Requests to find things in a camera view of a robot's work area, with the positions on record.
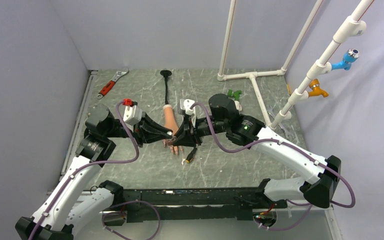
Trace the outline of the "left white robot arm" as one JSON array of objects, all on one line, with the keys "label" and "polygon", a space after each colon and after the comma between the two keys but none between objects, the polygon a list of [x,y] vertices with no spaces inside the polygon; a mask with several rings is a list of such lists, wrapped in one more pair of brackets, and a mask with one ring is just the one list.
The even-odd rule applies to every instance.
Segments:
[{"label": "left white robot arm", "polygon": [[76,204],[92,178],[106,164],[128,161],[110,160],[116,148],[113,138],[130,139],[135,150],[139,147],[171,139],[174,132],[153,121],[133,103],[125,107],[124,116],[115,118],[110,109],[98,104],[88,113],[84,138],[75,151],[72,162],[54,191],[30,217],[21,217],[15,229],[23,240],[73,240],[100,211],[119,209],[124,203],[124,189],[110,180],[104,181],[96,192]]}]

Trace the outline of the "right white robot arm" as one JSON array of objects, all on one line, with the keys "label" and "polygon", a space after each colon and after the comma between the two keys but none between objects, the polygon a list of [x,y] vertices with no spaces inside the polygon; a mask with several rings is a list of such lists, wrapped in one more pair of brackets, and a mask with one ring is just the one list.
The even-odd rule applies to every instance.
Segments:
[{"label": "right white robot arm", "polygon": [[[331,155],[313,154],[283,138],[264,122],[241,114],[232,99],[223,93],[208,100],[210,110],[191,99],[181,99],[179,109],[182,125],[174,135],[173,146],[196,147],[204,136],[225,133],[227,139],[239,146],[239,151],[254,150],[279,161],[298,174],[291,179],[266,178],[255,194],[256,203],[267,208],[280,200],[306,200],[319,208],[329,208],[339,183],[342,161]],[[196,117],[201,107],[205,117]]]}]

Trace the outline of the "glitter nail polish bottle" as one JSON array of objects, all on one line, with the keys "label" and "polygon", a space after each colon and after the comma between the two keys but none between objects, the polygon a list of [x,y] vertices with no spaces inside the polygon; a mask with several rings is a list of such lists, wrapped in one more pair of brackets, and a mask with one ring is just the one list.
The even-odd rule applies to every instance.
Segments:
[{"label": "glitter nail polish bottle", "polygon": [[167,132],[167,134],[169,135],[169,138],[165,140],[166,146],[173,146],[176,141],[176,136],[172,131]]}]

